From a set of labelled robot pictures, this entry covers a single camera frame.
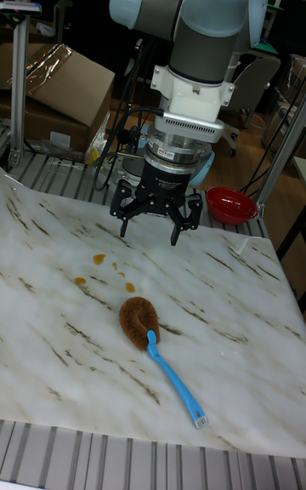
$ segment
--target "floor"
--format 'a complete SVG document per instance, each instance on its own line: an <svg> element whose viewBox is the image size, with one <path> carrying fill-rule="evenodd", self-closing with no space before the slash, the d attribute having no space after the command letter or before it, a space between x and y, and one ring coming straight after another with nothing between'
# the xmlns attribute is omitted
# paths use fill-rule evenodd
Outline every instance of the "floor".
<svg viewBox="0 0 306 490"><path fill-rule="evenodd" d="M139 96L137 93L134 95L134 105L138 103ZM156 92L146 92L146 103L149 101L151 105L157 105L156 102L153 102L155 99ZM117 105L118 99L112 99L112 110L115 110ZM241 118L235 112L226 112L222 119L238 128L242 125ZM133 117L127 120L128 127L134 123ZM240 129L240 134L236 141L237 152L234 157L229 155L229 145L224 139L221 139L214 145L213 149L216 157L209 175L201 185L202 189L207 190L215 185L224 185L240 190L248 183L264 153L264 148L260 141L264 121L261 117L254 116L252 123L247 130ZM269 165L270 160L266 157L263 166L259 170L259 174L266 170ZM258 182L252 186L248 195L252 194L259 187L259 184ZM305 205L305 200L306 189L296 169L294 166L285 167L276 182L264 211L264 222L275 250L280 246L284 236L301 212ZM301 235L292 244L292 247L281 263L299 299L306 288L306 244L303 242Z"/></svg>

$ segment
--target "scrub brush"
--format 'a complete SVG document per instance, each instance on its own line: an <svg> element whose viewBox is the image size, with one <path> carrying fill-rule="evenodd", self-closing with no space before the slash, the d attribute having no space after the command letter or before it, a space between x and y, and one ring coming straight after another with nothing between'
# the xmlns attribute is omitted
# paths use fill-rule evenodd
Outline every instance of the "scrub brush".
<svg viewBox="0 0 306 490"><path fill-rule="evenodd" d="M147 350L149 356L164 370L174 388L190 412L197 429L207 424L207 417L196 399L178 375L159 355L156 343L160 342L157 314L154 306L143 297L132 297L123 303L119 313L123 332L139 350Z"/></svg>

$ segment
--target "plastic wrap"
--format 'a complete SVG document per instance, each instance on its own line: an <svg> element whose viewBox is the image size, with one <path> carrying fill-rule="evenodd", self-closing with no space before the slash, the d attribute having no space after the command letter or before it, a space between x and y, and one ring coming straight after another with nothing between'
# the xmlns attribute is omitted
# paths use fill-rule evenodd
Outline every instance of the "plastic wrap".
<svg viewBox="0 0 306 490"><path fill-rule="evenodd" d="M289 100L293 102L295 99L304 78L306 77L306 57L301 55L291 55L289 59L289 64L286 68L285 78L281 80L280 90ZM295 105L299 105L302 101L303 96L306 93L306 83L303 85L303 89L297 97Z"/></svg>
<svg viewBox="0 0 306 490"><path fill-rule="evenodd" d="M26 77L26 93L33 95L49 78L73 55L73 51L63 44L54 46L35 66L35 55L30 74Z"/></svg>
<svg viewBox="0 0 306 490"><path fill-rule="evenodd" d="M72 148L63 148L51 142L51 140L28 140L28 142L37 153L84 163L84 154L81 151L74 151Z"/></svg>
<svg viewBox="0 0 306 490"><path fill-rule="evenodd" d="M110 111L107 112L102 125L98 129L98 131L97 131L96 135L93 137L87 151L85 152L84 162L87 165L92 165L93 162L95 161L95 159L97 159L101 155L101 153L105 147L105 144L106 144L105 133L106 133L106 126L107 126L109 119L110 119Z"/></svg>

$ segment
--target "white marble sheet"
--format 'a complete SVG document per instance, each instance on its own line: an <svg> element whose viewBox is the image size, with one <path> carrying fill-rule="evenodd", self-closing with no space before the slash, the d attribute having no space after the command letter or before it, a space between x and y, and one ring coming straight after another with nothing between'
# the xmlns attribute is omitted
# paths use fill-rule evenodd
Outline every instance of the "white marble sheet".
<svg viewBox="0 0 306 490"><path fill-rule="evenodd" d="M172 248L170 220L148 215L121 239L107 208L3 172L0 209L0 419L306 457L305 326L269 240L200 227ZM130 295L155 306L208 427L123 334Z"/></svg>

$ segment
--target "yellow object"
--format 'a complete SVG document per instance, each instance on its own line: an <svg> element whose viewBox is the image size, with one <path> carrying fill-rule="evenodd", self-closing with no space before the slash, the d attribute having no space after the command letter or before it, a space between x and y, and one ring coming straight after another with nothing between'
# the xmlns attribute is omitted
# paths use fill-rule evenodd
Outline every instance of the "yellow object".
<svg viewBox="0 0 306 490"><path fill-rule="evenodd" d="M94 162L99 159L99 152L96 148L92 148L89 154L89 159L88 159L88 165L94 165Z"/></svg>

